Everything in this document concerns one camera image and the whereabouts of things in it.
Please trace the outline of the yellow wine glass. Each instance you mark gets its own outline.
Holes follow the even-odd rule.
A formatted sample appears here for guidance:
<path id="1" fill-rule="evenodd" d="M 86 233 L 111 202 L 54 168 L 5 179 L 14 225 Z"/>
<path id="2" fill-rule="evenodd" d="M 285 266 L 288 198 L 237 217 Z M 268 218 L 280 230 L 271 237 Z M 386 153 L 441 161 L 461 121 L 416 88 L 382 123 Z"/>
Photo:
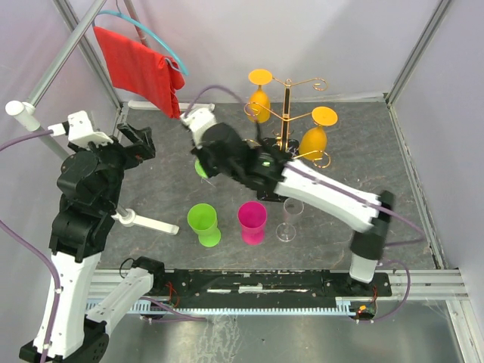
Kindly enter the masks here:
<path id="1" fill-rule="evenodd" d="M 273 80 L 272 74 L 268 70 L 256 69 L 249 73 L 248 79 L 257 86 L 257 90 L 250 96 L 249 103 L 246 106 L 249 118 L 252 121 L 265 123 L 271 115 L 269 112 L 271 104 L 262 87 Z"/>
<path id="2" fill-rule="evenodd" d="M 337 113 L 329 107 L 316 107 L 312 111 L 315 127 L 308 130 L 299 143 L 299 157 L 312 162 L 322 160 L 326 154 L 327 134 L 325 127 L 333 126 L 338 121 Z"/>

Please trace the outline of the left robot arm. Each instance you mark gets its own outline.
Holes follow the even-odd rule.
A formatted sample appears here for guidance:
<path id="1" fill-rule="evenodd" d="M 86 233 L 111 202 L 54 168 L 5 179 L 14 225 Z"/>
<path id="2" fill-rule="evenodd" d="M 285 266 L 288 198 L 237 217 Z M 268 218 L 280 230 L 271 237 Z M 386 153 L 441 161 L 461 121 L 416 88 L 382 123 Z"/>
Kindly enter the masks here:
<path id="1" fill-rule="evenodd" d="M 48 260 L 54 274 L 39 332 L 20 348 L 27 362 L 98 362 L 119 320 L 135 302 L 115 294 L 87 311 L 88 291 L 118 207 L 126 170 L 153 159 L 151 128 L 128 123 L 118 130 L 130 142 L 91 133 L 86 143 L 70 142 L 73 154 L 60 168 L 59 212 L 51 225 Z"/>

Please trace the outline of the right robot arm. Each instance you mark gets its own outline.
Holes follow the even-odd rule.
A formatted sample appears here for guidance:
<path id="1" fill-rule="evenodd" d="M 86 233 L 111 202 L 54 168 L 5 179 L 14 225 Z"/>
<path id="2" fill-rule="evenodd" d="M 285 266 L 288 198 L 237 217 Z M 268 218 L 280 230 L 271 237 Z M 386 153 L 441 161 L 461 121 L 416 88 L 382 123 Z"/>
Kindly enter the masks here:
<path id="1" fill-rule="evenodd" d="M 210 120 L 189 126 L 189 130 L 192 152 L 208 176 L 223 174 L 253 191 L 302 201 L 351 227 L 354 233 L 347 289 L 361 296 L 373 287 L 394 207 L 393 193 L 357 191 L 323 176 L 262 138 L 257 139 L 255 146 L 249 145 L 226 123 Z"/>

